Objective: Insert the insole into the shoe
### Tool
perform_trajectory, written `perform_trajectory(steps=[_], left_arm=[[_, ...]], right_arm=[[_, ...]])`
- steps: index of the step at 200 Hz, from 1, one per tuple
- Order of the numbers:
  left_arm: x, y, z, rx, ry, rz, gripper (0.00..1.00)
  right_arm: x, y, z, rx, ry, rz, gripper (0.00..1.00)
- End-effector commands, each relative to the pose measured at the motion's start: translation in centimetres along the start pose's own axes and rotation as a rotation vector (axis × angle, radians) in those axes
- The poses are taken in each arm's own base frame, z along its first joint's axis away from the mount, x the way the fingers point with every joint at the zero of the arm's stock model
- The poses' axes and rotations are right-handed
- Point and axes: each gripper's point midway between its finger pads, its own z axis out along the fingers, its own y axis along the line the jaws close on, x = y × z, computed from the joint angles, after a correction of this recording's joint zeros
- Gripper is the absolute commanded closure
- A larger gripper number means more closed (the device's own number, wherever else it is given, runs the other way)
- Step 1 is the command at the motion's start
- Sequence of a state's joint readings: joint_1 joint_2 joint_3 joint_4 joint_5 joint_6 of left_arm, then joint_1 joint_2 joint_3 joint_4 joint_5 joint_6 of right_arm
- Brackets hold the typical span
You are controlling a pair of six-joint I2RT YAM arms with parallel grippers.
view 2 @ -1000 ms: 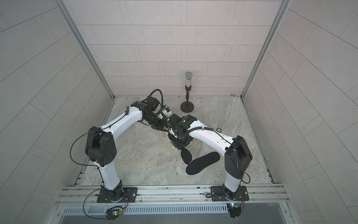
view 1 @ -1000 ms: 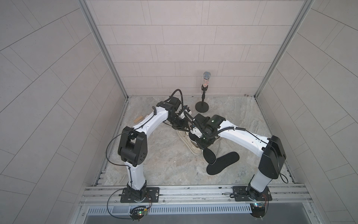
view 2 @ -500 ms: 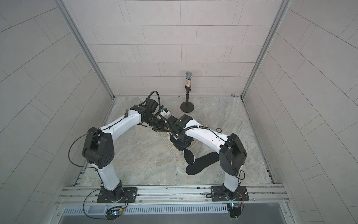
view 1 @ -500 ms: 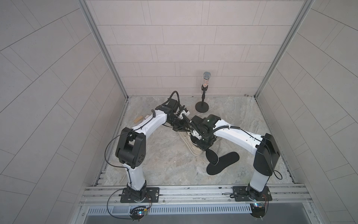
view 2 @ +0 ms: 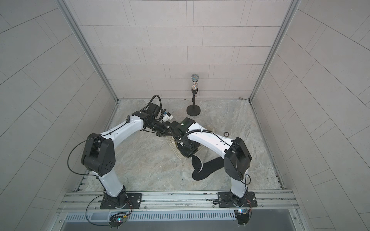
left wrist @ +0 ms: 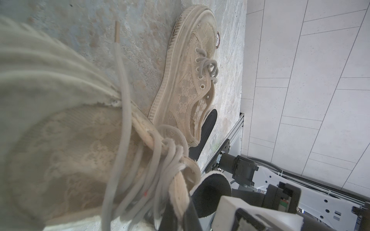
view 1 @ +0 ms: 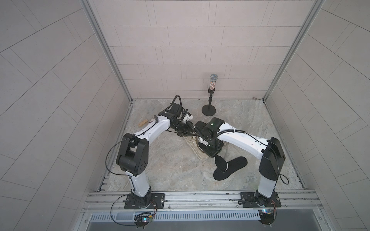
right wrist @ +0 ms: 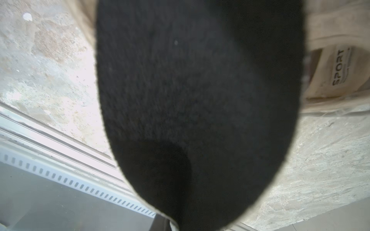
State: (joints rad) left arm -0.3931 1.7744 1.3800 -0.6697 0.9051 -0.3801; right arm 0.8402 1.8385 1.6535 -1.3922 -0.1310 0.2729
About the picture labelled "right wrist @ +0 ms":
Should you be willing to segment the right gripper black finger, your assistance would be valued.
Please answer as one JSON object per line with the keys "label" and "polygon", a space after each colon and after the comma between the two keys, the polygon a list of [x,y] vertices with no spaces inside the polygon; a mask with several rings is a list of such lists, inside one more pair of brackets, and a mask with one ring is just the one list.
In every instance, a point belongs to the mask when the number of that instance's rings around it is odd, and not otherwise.
{"label": "right gripper black finger", "polygon": [[149,231],[172,231],[171,223],[167,218],[156,214]]}

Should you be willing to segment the cream canvas sneaker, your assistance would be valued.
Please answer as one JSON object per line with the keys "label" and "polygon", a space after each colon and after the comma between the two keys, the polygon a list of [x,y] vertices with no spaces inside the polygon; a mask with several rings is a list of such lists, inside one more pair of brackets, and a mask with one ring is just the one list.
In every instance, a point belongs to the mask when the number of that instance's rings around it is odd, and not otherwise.
{"label": "cream canvas sneaker", "polygon": [[68,1],[104,121],[296,119],[370,103],[369,1]]}

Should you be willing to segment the black insole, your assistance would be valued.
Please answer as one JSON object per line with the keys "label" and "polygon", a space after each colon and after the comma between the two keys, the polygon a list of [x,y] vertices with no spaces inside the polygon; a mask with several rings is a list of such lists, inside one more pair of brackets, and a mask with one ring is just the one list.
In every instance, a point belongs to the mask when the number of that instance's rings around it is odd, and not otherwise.
{"label": "black insole", "polygon": [[99,98],[137,195],[180,231],[218,231],[270,185],[295,131],[302,1],[100,1]]}

